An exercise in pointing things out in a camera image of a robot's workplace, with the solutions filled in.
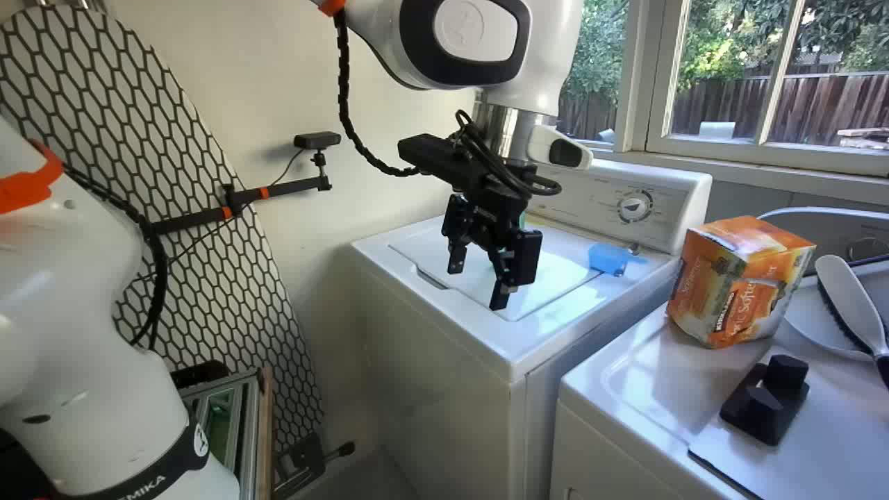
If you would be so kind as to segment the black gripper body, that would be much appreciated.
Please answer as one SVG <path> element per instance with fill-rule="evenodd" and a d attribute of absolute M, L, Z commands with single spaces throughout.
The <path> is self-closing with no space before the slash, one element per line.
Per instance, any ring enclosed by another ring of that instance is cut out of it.
<path fill-rule="evenodd" d="M 546 191 L 546 181 L 534 167 L 480 157 L 475 175 L 443 177 L 454 185 L 448 199 L 443 235 L 478 245 L 496 270 L 534 270 L 543 232 L 522 225 L 522 214 L 534 193 Z"/>

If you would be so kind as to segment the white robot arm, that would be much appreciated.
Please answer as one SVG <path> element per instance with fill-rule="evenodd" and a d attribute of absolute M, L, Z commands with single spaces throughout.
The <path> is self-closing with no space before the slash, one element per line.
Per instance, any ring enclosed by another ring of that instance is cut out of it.
<path fill-rule="evenodd" d="M 582 0 L 314 0 L 412 89 L 475 86 L 490 109 L 550 113 L 582 29 Z M 96 128 L 64 153 L 2 129 L 2 427 L 68 500 L 240 500 L 165 361 L 129 345 L 111 299 L 140 235 L 79 157 L 111 157 Z"/>

